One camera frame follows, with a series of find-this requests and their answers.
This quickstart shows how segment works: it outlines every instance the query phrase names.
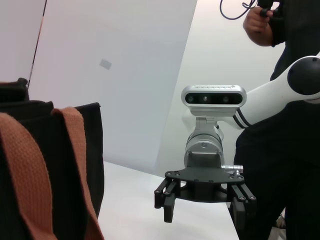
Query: white wall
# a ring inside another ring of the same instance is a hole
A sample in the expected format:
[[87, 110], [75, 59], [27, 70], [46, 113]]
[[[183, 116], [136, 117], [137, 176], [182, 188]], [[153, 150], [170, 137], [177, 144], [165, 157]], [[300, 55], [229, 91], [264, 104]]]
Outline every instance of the white wall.
[[57, 108], [99, 102], [104, 160], [151, 172], [196, 2], [49, 0], [30, 98]]
[[[154, 166], [154, 174], [184, 168], [184, 154], [189, 136], [181, 116], [186, 107], [181, 92], [188, 85], [240, 85], [250, 91], [269, 81], [284, 46], [259, 47], [243, 30], [245, 17], [227, 20], [219, 11], [219, 0], [198, 0], [186, 44], [172, 105], [166, 122], [161, 147]], [[237, 17], [244, 11], [241, 1], [224, 0], [223, 12]], [[232, 164], [235, 143], [241, 133], [224, 122], [225, 162]]]
[[0, 3], [0, 82], [29, 80], [46, 0]]

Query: white table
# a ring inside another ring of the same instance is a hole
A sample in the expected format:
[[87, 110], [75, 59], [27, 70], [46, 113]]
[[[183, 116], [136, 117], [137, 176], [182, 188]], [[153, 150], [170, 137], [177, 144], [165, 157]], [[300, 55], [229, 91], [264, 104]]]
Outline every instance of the white table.
[[163, 178], [104, 163], [99, 224], [106, 240], [239, 240], [225, 203], [176, 199], [172, 223], [154, 208]]

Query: brown strap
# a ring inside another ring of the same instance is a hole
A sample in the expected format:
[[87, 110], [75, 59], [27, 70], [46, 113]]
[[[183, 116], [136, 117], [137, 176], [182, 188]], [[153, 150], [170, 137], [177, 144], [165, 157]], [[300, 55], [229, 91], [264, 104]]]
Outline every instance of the brown strap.
[[57, 240], [52, 223], [52, 192], [41, 150], [27, 129], [0, 113], [0, 140], [21, 217], [34, 240]]
[[103, 240], [104, 237], [99, 227], [94, 206], [91, 202], [91, 196], [87, 183], [87, 143], [84, 119], [81, 113], [73, 107], [54, 109], [53, 113], [60, 113], [63, 115], [65, 126], [67, 128], [69, 138], [73, 147], [75, 161], [78, 167], [82, 184], [83, 197], [86, 209], [89, 213], [89, 221], [85, 240]]

